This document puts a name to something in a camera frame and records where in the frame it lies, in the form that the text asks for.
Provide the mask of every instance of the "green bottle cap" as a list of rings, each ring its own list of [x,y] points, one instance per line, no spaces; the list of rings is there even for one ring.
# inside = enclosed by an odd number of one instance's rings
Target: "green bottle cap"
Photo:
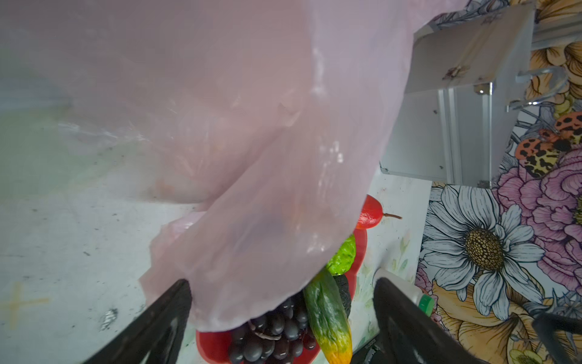
[[[435,300],[429,295],[423,295],[418,303],[418,308],[420,308],[427,316],[432,315],[432,310],[435,307]]]

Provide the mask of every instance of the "bunch of black grapes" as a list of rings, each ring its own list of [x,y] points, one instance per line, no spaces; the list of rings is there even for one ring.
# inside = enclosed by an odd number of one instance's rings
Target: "bunch of black grapes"
[[[302,292],[230,333],[232,364],[291,364],[303,348],[312,350],[316,345]]]

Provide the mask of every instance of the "grape stem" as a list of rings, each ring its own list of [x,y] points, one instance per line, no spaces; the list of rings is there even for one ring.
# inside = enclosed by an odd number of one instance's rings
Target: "grape stem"
[[[251,331],[253,332],[253,334],[260,337],[261,339],[273,340],[273,341],[277,341],[277,340],[281,339],[281,335],[270,336],[270,335],[266,335],[263,333],[259,333],[258,331],[255,331],[257,329],[257,327],[251,322],[251,320],[247,321],[247,323],[249,324],[249,327],[251,328]]]
[[[397,218],[397,219],[399,219],[399,220],[402,220],[402,217],[401,217],[401,216],[398,216],[398,215],[392,215],[392,214],[383,214],[383,215],[384,215],[385,217],[395,217],[395,218]]]

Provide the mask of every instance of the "red plate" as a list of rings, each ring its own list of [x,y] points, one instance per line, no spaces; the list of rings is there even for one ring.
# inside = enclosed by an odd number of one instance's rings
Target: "red plate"
[[[350,296],[354,298],[356,293],[356,274],[358,273],[366,247],[368,246],[368,234],[366,230],[354,230],[356,238],[356,258],[350,270],[346,273],[347,281],[350,284]],[[221,333],[201,333],[196,331],[196,345],[200,356],[210,364],[230,364],[228,359],[228,346],[230,345],[230,332]],[[304,350],[300,357],[296,358],[294,364],[310,364],[319,354],[319,345],[313,350]]]

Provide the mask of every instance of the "bright green lime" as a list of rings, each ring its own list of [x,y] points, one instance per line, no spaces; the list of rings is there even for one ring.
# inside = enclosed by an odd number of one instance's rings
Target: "bright green lime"
[[[349,271],[356,258],[356,238],[353,234],[343,242],[341,248],[325,265],[331,275],[342,275]]]

